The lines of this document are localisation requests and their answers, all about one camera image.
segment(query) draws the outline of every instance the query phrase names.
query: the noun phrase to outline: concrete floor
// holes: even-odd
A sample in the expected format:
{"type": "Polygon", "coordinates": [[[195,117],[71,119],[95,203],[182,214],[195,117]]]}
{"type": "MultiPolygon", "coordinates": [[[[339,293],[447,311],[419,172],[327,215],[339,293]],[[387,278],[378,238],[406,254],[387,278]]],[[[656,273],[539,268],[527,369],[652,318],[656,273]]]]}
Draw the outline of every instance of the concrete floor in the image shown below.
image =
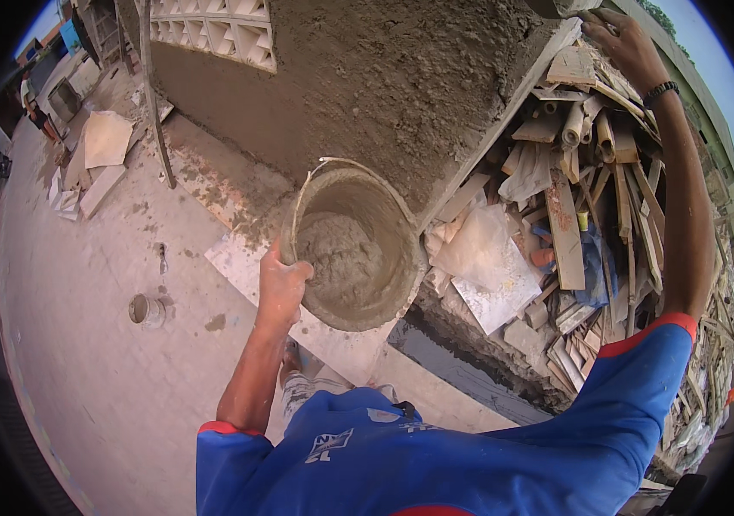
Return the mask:
{"type": "MultiPolygon", "coordinates": [[[[182,188],[157,181],[145,142],[90,221],[63,220],[47,205],[52,145],[25,118],[10,156],[0,318],[24,411],[43,433],[36,437],[86,513],[193,513],[196,432],[214,418],[256,313],[203,257],[226,226],[182,188]],[[163,275],[156,242],[168,249],[163,275]],[[129,320],[138,292],[163,296],[162,328],[129,320]]],[[[278,440],[278,418],[271,426],[278,440]]]]}

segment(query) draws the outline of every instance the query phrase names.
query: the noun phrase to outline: roof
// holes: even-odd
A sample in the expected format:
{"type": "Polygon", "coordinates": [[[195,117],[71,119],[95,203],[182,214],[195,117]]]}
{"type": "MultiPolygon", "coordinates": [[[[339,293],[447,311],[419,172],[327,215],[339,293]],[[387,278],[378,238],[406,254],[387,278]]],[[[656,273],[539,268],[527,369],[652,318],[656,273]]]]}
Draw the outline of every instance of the roof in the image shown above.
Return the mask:
{"type": "Polygon", "coordinates": [[[677,46],[677,42],[669,36],[669,33],[635,0],[611,0],[611,2],[640,24],[643,31],[648,33],[651,39],[654,40],[654,43],[671,59],[671,62],[682,74],[682,77],[685,77],[688,86],[697,95],[700,103],[703,104],[703,109],[706,111],[708,118],[711,119],[714,130],[720,137],[726,157],[731,162],[732,172],[734,173],[734,142],[731,140],[728,123],[725,121],[720,107],[717,106],[714,96],[708,90],[705,81],[700,77],[697,69],[694,68],[694,64],[688,60],[688,57],[677,46]]]}

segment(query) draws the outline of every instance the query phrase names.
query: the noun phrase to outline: person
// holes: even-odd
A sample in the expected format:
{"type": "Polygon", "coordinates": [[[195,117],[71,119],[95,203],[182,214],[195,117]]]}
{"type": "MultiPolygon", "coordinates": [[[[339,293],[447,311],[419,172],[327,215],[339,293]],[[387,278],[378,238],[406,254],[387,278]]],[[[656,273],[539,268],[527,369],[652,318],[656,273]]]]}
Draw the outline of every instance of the person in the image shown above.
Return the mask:
{"type": "Polygon", "coordinates": [[[22,73],[22,82],[20,83],[20,100],[22,106],[28,111],[28,119],[37,127],[42,130],[42,133],[46,135],[52,144],[60,141],[60,137],[57,136],[57,130],[52,126],[52,122],[46,113],[37,105],[37,95],[34,93],[34,87],[31,86],[31,79],[28,78],[28,70],[22,73]]]}
{"type": "Polygon", "coordinates": [[[663,86],[670,79],[651,38],[613,11],[581,17],[660,128],[668,170],[663,314],[603,346],[576,400],[555,418],[456,432],[370,387],[334,394],[295,371],[284,340],[312,267],[280,263],[277,240],[260,261],[255,326],[216,420],[197,435],[198,514],[614,514],[639,488],[711,290],[712,210],[678,91],[663,86]],[[303,403],[290,408],[273,447],[264,432],[281,362],[285,405],[296,395],[303,403]]]}

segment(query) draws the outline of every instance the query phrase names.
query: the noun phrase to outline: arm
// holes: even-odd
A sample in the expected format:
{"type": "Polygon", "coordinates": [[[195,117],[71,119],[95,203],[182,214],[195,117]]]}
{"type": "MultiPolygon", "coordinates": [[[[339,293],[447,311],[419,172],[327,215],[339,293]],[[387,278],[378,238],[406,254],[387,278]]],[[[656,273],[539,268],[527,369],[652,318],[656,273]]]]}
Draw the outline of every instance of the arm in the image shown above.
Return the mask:
{"type": "Polygon", "coordinates": [[[216,419],[241,431],[266,431],[275,381],[284,356],[284,340],[301,316],[299,304],[312,265],[280,262],[279,239],[260,261],[260,296],[256,323],[227,389],[217,405],[216,419]]]}
{"type": "MultiPolygon", "coordinates": [[[[584,12],[586,36],[599,43],[641,96],[670,79],[651,38],[632,18],[610,9],[584,12]],[[619,30],[612,36],[605,27],[619,30]]],[[[699,320],[714,281],[712,205],[697,147],[679,95],[668,91],[653,101],[663,141],[666,174],[663,313],[679,312],[699,320]]]]}

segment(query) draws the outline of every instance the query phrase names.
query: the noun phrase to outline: blue shirt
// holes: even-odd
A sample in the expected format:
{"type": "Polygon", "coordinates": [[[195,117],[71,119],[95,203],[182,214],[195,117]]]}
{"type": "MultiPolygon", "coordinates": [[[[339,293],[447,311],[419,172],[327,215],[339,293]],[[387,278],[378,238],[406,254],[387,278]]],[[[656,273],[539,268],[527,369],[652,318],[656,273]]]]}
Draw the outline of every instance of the blue shirt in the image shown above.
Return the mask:
{"type": "Polygon", "coordinates": [[[651,462],[696,326],[668,314],[603,346],[568,410],[520,428],[446,430],[367,387],[317,392],[276,447],[207,423],[197,513],[615,514],[651,462]]]}

